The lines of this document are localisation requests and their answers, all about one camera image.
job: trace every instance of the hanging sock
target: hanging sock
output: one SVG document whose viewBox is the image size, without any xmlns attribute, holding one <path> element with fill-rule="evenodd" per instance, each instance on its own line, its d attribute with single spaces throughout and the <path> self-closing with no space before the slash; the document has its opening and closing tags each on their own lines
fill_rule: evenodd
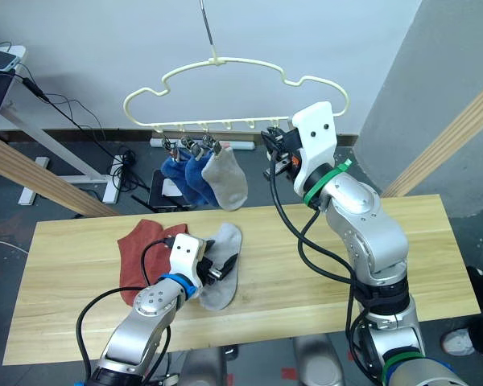
<svg viewBox="0 0 483 386">
<path fill-rule="evenodd" d="M 186 183 L 186 165 L 190 160 L 189 154 L 184 152 L 180 152 L 181 161 L 175 161 L 172 157 L 168 157 L 163 165 L 161 166 L 161 173 L 167 178 L 171 179 L 171 181 L 179 188 L 180 192 L 183 194 L 183 197 L 188 203 L 193 205 L 205 205 L 208 203 L 198 191 L 192 189 Z"/>
<path fill-rule="evenodd" d="M 205 182 L 202 177 L 202 170 L 211 158 L 212 152 L 208 152 L 206 155 L 200 157 L 197 161 L 194 157 L 191 157 L 186 164 L 186 183 L 200 193 L 202 198 L 214 207 L 218 206 L 217 199 L 213 193 L 213 189 Z"/>
<path fill-rule="evenodd" d="M 211 157 L 202 170 L 202 177 L 211 186 L 215 197 L 226 211 L 235 211 L 247 199 L 249 188 L 245 173 L 238 165 L 232 147 Z"/>
</svg>

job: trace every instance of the wooden table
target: wooden table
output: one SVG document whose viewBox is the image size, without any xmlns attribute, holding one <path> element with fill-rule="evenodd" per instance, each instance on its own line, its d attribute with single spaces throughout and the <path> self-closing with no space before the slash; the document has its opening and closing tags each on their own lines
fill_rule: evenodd
<svg viewBox="0 0 483 386">
<path fill-rule="evenodd" d="M 383 205 L 410 241 L 409 278 L 419 320 L 479 313 L 448 218 L 438 195 L 384 199 Z M 312 211 L 288 205 L 302 227 Z M 304 265 L 296 238 L 274 207 L 235 212 L 191 211 L 38 223 L 14 309 L 4 364 L 79 360 L 75 321 L 86 303 L 118 286 L 120 253 L 116 240 L 141 219 L 163 226 L 188 223 L 195 236 L 210 236 L 222 222 L 243 233 L 237 294 L 226 309 L 211 312 L 191 301 L 172 323 L 170 350 L 341 331 L 347 285 L 325 279 Z M 323 218 L 309 236 L 345 256 L 340 238 Z M 346 274 L 328 258 L 306 248 L 317 264 Z M 119 294 L 103 300 L 86 316 L 85 342 L 97 358 L 113 329 L 129 312 Z"/>
</svg>

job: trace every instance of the white shoe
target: white shoe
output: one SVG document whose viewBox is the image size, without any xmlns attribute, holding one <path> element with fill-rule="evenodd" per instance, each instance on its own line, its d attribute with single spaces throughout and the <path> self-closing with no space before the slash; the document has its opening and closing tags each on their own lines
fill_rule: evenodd
<svg viewBox="0 0 483 386">
<path fill-rule="evenodd" d="M 466 356 L 471 355 L 475 351 L 473 342 L 469 337 L 469 330 L 466 328 L 448 332 L 442 337 L 440 344 L 442 350 L 449 355 Z"/>
</svg>

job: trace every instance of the white plastic hanger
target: white plastic hanger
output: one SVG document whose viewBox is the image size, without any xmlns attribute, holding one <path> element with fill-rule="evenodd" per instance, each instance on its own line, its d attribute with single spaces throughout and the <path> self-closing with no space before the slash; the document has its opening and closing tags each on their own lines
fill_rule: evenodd
<svg viewBox="0 0 483 386">
<path fill-rule="evenodd" d="M 200 0 L 200 8 L 202 10 L 202 15 L 204 17 L 204 24 L 206 26 L 206 30 L 208 32 L 208 37 L 209 37 L 209 44 L 211 45 L 211 50 L 213 52 L 213 57 L 209 58 L 206 61 L 203 62 L 196 62 L 192 64 L 188 64 L 183 67 L 176 68 L 174 70 L 171 70 L 170 72 L 167 72 L 166 74 L 163 75 L 161 78 L 161 82 L 163 83 L 165 89 L 163 91 L 155 91 L 153 88 L 150 87 L 143 87 L 140 88 L 139 90 L 136 90 L 129 94 L 127 98 L 123 101 L 123 110 L 127 117 L 136 125 L 140 125 L 143 127 L 152 127 L 154 128 L 155 131 L 158 133 L 163 132 L 163 127 L 164 126 L 177 126 L 179 128 L 179 131 L 186 131 L 185 126 L 186 125 L 199 125 L 203 131 L 208 132 L 209 131 L 209 124 L 214 124 L 214 123 L 221 123 L 225 126 L 227 130 L 232 129 L 232 124 L 234 122 L 245 122 L 251 129 L 254 129 L 255 127 L 255 122 L 257 121 L 269 121 L 273 126 L 279 125 L 279 121 L 285 120 L 287 121 L 289 117 L 257 117 L 257 118 L 234 118 L 234 119 L 217 119 L 217 120 L 211 120 L 211 121 L 179 121 L 179 122 L 151 122 L 151 123 L 143 123 L 138 120 L 136 120 L 132 114 L 130 113 L 129 105 L 130 102 L 137 97 L 140 94 L 143 94 L 144 92 L 149 92 L 157 97 L 163 97 L 170 93 L 170 85 L 168 84 L 168 80 L 172 78 L 173 76 L 180 74 L 181 72 L 185 72 L 188 70 L 192 70 L 194 68 L 200 68 L 200 67 L 206 67 L 206 66 L 221 66 L 222 64 L 227 64 L 227 63 L 244 63 L 244 64 L 255 64 L 258 66 L 263 66 L 267 68 L 272 68 L 275 71 L 278 71 L 280 76 L 281 76 L 281 81 L 292 87 L 299 87 L 302 85 L 302 83 L 305 80 L 310 80 L 313 82 L 321 83 L 321 84 L 326 84 L 328 86 L 336 88 L 345 98 L 345 106 L 344 108 L 338 112 L 334 113 L 334 117 L 339 117 L 340 115 L 343 115 L 346 111 L 347 108 L 349 107 L 349 95 L 347 92 L 336 82 L 333 82 L 332 80 L 328 80 L 325 78 L 320 78 L 318 76 L 311 76 L 311 75 L 306 75 L 301 77 L 298 81 L 294 82 L 292 80 L 288 80 L 285 71 L 278 65 L 269 63 L 269 62 L 264 62 L 262 60 L 254 60 L 254 59 L 245 59 L 245 58 L 230 58 L 230 57 L 224 57 L 224 56 L 217 56 L 217 51 L 215 49 L 215 45 L 213 43 L 213 37 L 211 36 L 211 31 L 209 30 L 209 24 L 208 24 L 208 18 L 206 16 L 206 12 L 204 9 L 204 3 L 203 0 Z"/>
</svg>

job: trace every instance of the white pipe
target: white pipe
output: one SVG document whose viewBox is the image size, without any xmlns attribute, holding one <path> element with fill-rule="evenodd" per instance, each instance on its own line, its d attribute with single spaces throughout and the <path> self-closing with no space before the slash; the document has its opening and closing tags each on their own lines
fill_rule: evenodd
<svg viewBox="0 0 483 386">
<path fill-rule="evenodd" d="M 179 140 L 177 141 L 177 145 L 179 147 L 184 148 L 183 144 L 180 143 Z M 254 142 L 251 141 L 219 141 L 221 145 L 229 145 L 234 150 L 254 150 L 256 145 Z M 163 140 L 159 138 L 151 138 L 151 146 L 152 147 L 163 147 Z"/>
</svg>

